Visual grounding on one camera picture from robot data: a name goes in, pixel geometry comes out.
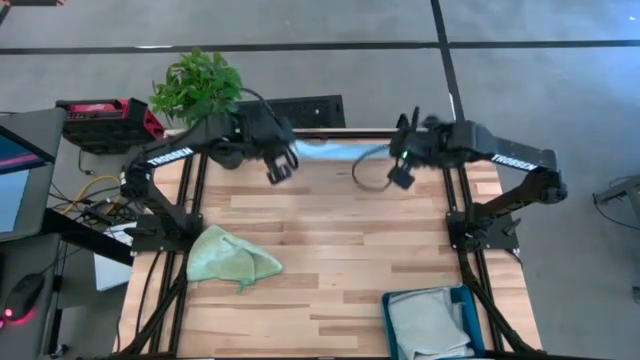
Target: yellow cable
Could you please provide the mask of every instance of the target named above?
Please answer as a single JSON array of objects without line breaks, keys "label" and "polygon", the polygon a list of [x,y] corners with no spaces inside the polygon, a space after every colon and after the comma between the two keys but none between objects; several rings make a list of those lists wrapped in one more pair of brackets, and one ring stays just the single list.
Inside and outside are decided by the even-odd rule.
[{"label": "yellow cable", "polygon": [[[73,202],[71,204],[69,204],[69,206],[67,206],[66,209],[62,210],[62,212],[60,214],[62,215],[67,215],[69,213],[69,211],[71,211],[71,209],[82,199],[82,197],[84,196],[84,194],[87,192],[87,190],[89,190],[89,187],[91,187],[91,185],[97,183],[98,181],[102,181],[102,180],[113,180],[118,184],[118,187],[120,186],[120,180],[118,180],[117,177],[115,176],[110,176],[110,175],[106,175],[106,176],[98,176],[97,178],[89,181],[87,183],[87,185],[82,187],[82,190],[80,190],[80,192],[78,193],[78,195],[76,195],[76,198],[73,200]],[[107,209],[107,212],[105,214],[108,214],[111,212],[111,210],[113,210],[113,208],[116,206],[116,203],[120,200],[120,193],[118,192],[118,195],[116,196],[116,200],[113,202],[113,204],[111,204],[111,206],[109,207],[109,209]]]}]

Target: gray towel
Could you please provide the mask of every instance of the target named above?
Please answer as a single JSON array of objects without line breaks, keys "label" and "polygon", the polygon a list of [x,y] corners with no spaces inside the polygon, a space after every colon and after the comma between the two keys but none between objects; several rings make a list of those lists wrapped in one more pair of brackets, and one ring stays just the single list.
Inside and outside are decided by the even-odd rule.
[{"label": "gray towel", "polygon": [[473,355],[466,346],[469,336],[462,330],[461,305],[451,303],[449,287],[418,290],[389,299],[396,340],[408,360]]}]

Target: computer monitor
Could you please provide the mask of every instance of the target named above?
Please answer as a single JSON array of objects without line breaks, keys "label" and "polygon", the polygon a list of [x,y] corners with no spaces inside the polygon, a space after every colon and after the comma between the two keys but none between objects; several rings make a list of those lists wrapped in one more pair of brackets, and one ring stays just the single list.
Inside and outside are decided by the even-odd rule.
[{"label": "computer monitor", "polygon": [[0,241],[40,232],[66,113],[0,116]]}]

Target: folded towel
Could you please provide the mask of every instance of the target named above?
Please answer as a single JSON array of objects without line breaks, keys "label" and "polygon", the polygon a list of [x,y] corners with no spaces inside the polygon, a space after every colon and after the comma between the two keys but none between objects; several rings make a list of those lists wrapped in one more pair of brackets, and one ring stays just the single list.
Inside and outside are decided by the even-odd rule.
[{"label": "folded towel", "polygon": [[195,241],[189,252],[187,280],[237,281],[242,288],[278,274],[282,264],[266,251],[212,225]]},{"label": "folded towel", "polygon": [[473,355],[473,350],[466,346],[470,338],[462,330],[461,310],[451,303],[448,287],[413,291],[389,299],[393,330],[406,358],[428,360]]}]

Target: red power station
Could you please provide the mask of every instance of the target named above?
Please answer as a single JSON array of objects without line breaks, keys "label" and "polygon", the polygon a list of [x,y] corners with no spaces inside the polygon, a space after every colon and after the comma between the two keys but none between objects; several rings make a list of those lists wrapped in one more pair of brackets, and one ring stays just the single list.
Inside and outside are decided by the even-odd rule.
[{"label": "red power station", "polygon": [[137,99],[56,101],[67,111],[62,134],[83,151],[124,154],[131,146],[162,139],[164,127]]}]

